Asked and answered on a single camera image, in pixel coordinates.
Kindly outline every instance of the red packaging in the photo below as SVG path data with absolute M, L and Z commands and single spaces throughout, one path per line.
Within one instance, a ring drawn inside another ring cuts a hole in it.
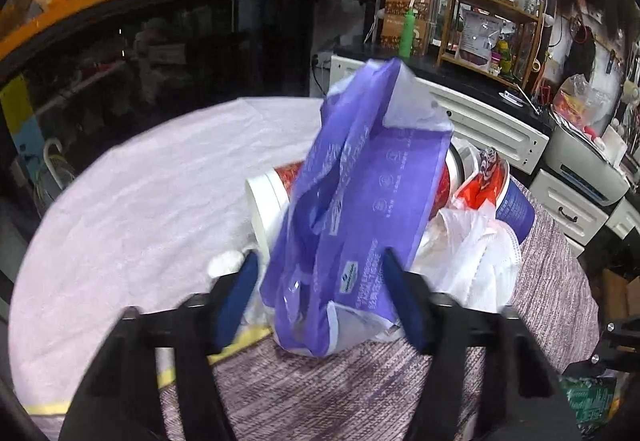
M 291 190 L 293 188 L 293 182 L 296 180 L 298 176 L 298 171 L 302 166 L 302 161 L 298 161 L 296 163 L 289 163 L 287 165 L 282 165 L 274 168 L 276 174 L 282 181 L 282 185 L 284 186 L 284 190 L 287 191 L 287 195 L 291 197 Z

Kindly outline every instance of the yellow tape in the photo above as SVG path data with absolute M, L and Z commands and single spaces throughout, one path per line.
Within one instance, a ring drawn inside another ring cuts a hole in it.
M 266 338 L 270 334 L 271 328 L 269 327 L 255 326 L 247 328 L 245 331 L 240 333 L 236 342 L 225 347 L 219 355 L 211 355 L 210 357 L 207 357 L 209 365 L 213 365 L 214 363 L 218 363 L 231 355 L 235 355 L 238 351 L 242 351 L 250 345 Z M 162 389 L 170 383 L 173 383 L 174 380 L 175 370 L 173 368 L 162 371 L 162 373 L 158 374 L 158 388 Z M 66 414 L 67 410 L 69 410 L 70 405 L 71 403 L 69 401 L 61 401 L 59 403 L 51 403 L 49 405 L 32 405 L 25 407 L 25 410 L 28 414 L 36 416 L 63 415 Z

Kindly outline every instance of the white cabinet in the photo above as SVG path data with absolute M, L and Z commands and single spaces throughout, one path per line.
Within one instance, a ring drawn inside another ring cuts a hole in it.
M 629 201 L 622 198 L 606 224 L 620 239 L 624 239 L 631 228 L 636 227 L 640 231 L 640 214 Z
M 352 74 L 363 65 L 334 55 L 330 83 Z M 518 119 L 475 98 L 434 82 L 417 78 L 418 89 L 430 92 L 449 114 L 455 134 L 479 148 L 494 147 L 511 165 L 531 174 L 549 138 Z
M 607 221 L 608 215 L 594 203 L 544 170 L 538 173 L 529 190 L 564 234 L 582 246 L 586 246 Z

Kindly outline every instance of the purple shopping bag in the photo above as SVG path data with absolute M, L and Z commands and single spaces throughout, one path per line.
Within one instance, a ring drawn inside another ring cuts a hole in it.
M 326 356 L 396 321 L 382 251 L 412 264 L 452 134 L 416 85 L 400 60 L 367 63 L 321 110 L 260 287 L 285 349 Z

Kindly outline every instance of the label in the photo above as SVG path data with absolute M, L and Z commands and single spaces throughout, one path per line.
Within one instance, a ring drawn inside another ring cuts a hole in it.
M 334 208 L 331 210 L 331 225 L 329 227 L 329 235 L 338 235 L 338 228 L 340 227 L 340 216 L 342 215 L 342 197 L 336 200 Z
M 347 261 L 340 277 L 340 293 L 351 293 L 358 280 L 358 263 Z
M 465 10 L 465 27 L 460 37 L 460 49 L 491 60 L 491 50 L 497 42 L 502 22 L 491 15 Z
M 495 218 L 507 223 L 516 234 L 518 243 L 522 244 L 533 227 L 536 211 L 516 183 L 510 179 L 507 183 L 509 183 L 507 193 L 495 211 Z
M 280 181 L 282 181 L 284 190 L 287 191 L 287 195 L 289 197 L 291 197 L 293 182 L 296 180 L 301 166 L 302 161 L 298 161 L 297 163 L 289 163 L 288 165 L 279 166 L 274 169 L 276 171 L 276 174 L 278 174 Z

